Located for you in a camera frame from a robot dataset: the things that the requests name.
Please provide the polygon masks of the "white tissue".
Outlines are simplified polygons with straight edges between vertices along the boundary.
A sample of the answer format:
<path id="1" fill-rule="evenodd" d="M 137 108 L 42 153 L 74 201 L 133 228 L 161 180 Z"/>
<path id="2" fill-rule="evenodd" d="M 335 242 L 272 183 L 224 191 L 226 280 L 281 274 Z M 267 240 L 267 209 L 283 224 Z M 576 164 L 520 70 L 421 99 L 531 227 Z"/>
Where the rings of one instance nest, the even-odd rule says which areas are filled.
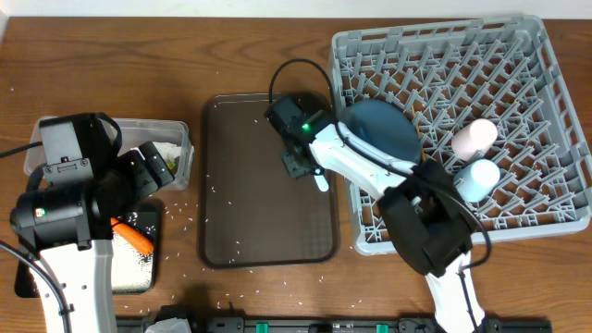
<path id="1" fill-rule="evenodd" d="M 154 147 L 166 162 L 174 162 L 181 156 L 181 147 L 170 142 L 153 142 Z"/>

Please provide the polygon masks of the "light blue plastic knife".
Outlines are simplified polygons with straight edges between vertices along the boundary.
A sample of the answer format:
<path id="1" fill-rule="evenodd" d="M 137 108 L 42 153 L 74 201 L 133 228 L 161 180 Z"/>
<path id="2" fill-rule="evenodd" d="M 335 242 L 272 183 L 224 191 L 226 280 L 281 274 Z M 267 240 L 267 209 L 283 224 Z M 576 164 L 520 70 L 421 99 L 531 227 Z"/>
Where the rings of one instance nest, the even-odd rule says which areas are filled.
<path id="1" fill-rule="evenodd" d="M 323 170 L 317 169 L 314 172 L 314 181 L 317 185 L 318 190 L 321 192 L 326 192 L 329 190 L 329 183 L 327 182 L 325 172 Z"/>

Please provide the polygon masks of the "orange carrot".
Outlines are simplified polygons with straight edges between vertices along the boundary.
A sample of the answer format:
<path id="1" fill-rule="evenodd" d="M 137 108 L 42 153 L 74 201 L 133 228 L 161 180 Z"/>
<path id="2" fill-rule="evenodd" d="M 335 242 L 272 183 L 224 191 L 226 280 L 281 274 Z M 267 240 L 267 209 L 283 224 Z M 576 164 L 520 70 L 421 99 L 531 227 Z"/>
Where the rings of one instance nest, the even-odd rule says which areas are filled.
<path id="1" fill-rule="evenodd" d="M 111 228 L 138 253 L 143 255 L 151 255 L 154 253 L 154 245 L 148 238 L 143 236 L 135 228 L 121 222 L 118 218 L 111 218 Z"/>

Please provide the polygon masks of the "dark blue plate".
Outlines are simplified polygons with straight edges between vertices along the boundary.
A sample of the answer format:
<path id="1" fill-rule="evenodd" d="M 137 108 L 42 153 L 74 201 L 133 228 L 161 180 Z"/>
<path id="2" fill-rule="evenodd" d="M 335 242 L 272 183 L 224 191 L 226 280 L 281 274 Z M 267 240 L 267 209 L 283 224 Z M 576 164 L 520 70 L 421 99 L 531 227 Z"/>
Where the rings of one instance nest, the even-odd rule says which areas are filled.
<path id="1" fill-rule="evenodd" d="M 421 161 L 417 131 L 394 105 L 375 99 L 363 100 L 341 111 L 339 121 L 385 154 L 416 164 Z"/>

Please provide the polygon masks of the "pink cup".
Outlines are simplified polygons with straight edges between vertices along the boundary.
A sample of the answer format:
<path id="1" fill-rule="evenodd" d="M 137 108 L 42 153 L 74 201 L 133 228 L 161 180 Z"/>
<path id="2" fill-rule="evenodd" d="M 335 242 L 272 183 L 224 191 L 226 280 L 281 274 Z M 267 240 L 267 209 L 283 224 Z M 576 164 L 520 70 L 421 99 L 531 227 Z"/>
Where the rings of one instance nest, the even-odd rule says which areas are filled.
<path id="1" fill-rule="evenodd" d="M 488 119 L 479 118 L 453 135 L 451 149 L 458 158 L 467 161 L 476 153 L 485 153 L 497 138 L 496 125 Z"/>

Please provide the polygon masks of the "light blue cup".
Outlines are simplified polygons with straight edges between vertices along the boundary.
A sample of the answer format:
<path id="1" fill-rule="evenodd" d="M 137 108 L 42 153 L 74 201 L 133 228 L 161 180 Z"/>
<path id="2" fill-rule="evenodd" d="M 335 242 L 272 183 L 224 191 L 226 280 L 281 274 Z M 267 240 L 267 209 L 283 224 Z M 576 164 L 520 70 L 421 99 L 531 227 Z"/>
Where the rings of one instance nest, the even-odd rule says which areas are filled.
<path id="1" fill-rule="evenodd" d="M 499 167 L 486 159 L 476 160 L 453 178 L 458 193 L 469 203 L 478 203 L 486 198 L 499 180 Z"/>

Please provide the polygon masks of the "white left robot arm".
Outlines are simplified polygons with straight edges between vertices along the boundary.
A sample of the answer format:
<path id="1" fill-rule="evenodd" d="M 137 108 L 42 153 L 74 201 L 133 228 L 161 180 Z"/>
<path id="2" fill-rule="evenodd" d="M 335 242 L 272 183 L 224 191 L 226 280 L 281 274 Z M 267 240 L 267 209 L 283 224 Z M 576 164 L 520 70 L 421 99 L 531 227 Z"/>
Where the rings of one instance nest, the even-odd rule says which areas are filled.
<path id="1" fill-rule="evenodd" d="M 152 142 L 126 153 L 104 113 L 52 117 L 39 124 L 46 161 L 31 173 L 10 214 L 49 332 L 115 332 L 112 219 L 174 179 Z"/>

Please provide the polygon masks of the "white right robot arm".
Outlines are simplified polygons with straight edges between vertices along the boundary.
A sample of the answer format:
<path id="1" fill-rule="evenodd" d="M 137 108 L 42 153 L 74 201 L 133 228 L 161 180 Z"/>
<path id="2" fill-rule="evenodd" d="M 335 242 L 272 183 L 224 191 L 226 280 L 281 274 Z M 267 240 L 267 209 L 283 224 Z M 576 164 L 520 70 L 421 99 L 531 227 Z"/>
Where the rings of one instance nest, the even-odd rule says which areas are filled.
<path id="1" fill-rule="evenodd" d="M 325 120 L 278 125 L 278 134 L 298 163 L 318 176 L 334 171 L 376 200 L 396 252 L 425 277 L 446 332 L 479 331 L 485 312 L 470 270 L 472 235 L 486 229 L 463 203 L 442 165 L 399 161 L 359 140 L 346 127 Z"/>

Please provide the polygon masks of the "black waste tray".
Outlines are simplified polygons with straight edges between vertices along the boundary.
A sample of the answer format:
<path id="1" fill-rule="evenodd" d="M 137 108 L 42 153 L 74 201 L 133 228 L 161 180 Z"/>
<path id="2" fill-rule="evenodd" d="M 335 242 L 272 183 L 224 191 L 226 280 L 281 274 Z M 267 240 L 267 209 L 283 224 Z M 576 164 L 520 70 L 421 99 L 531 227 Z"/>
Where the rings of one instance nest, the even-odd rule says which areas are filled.
<path id="1" fill-rule="evenodd" d="M 154 246 L 151 254 L 142 254 L 115 233 L 112 239 L 112 290 L 114 294 L 141 294 L 154 285 L 159 229 L 164 206 L 156 199 L 143 200 L 120 218 L 142 234 Z"/>

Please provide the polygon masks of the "grey dishwasher rack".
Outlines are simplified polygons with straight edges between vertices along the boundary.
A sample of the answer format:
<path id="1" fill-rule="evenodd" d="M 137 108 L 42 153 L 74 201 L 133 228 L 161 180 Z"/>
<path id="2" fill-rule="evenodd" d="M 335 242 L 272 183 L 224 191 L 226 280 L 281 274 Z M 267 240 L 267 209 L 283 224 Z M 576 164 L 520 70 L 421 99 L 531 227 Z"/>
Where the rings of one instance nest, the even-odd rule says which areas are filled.
<path id="1" fill-rule="evenodd" d="M 591 219 L 591 153 L 542 20 L 469 19 L 332 38 L 329 65 L 342 105 L 378 99 L 422 133 L 425 157 L 456 173 L 451 140 L 479 118 L 498 138 L 484 157 L 496 188 L 472 209 L 491 241 L 571 234 Z"/>

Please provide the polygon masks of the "clear plastic bin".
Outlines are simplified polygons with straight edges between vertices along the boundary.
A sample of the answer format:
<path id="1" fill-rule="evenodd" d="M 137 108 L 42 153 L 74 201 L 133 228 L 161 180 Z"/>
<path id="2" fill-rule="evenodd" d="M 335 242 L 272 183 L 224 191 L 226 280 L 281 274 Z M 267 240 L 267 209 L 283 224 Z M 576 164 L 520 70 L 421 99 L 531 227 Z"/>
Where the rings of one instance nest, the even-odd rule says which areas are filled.
<path id="1" fill-rule="evenodd" d="M 106 135 L 113 141 L 121 138 L 121 153 L 128 153 L 131 148 L 139 148 L 147 142 L 170 143 L 179 148 L 179 160 L 176 163 L 177 170 L 173 174 L 173 180 L 161 190 L 181 191 L 189 185 L 191 172 L 192 146 L 189 141 L 189 130 L 185 123 L 180 121 L 150 120 L 150 119 L 114 119 L 108 122 L 105 115 L 92 116 L 101 121 Z M 105 193 L 115 194 L 122 191 L 125 196 L 134 196 L 134 185 L 122 172 L 109 169 L 102 179 L 94 180 L 94 189 Z"/>

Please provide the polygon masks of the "dark brown tray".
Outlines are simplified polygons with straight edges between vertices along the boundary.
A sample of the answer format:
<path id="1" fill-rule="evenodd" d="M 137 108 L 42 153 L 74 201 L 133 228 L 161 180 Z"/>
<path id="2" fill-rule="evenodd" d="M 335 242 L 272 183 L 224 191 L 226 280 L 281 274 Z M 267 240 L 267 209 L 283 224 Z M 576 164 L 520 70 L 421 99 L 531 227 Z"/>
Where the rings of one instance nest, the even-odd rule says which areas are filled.
<path id="1" fill-rule="evenodd" d="M 322 263 L 338 250 L 335 192 L 289 176 L 267 106 L 264 93 L 218 95 L 203 111 L 198 252 L 211 268 Z"/>

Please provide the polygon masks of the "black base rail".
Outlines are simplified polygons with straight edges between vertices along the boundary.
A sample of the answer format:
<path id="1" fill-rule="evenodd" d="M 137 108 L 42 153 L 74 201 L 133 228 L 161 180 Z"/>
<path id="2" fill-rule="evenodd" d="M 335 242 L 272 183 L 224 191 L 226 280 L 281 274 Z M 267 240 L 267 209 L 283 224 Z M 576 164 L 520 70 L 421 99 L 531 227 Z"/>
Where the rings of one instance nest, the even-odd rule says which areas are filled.
<path id="1" fill-rule="evenodd" d="M 141 333 L 443 333 L 431 318 L 397 320 L 304 320 L 216 317 L 195 319 L 188 315 L 154 319 L 119 318 L 119 332 Z"/>

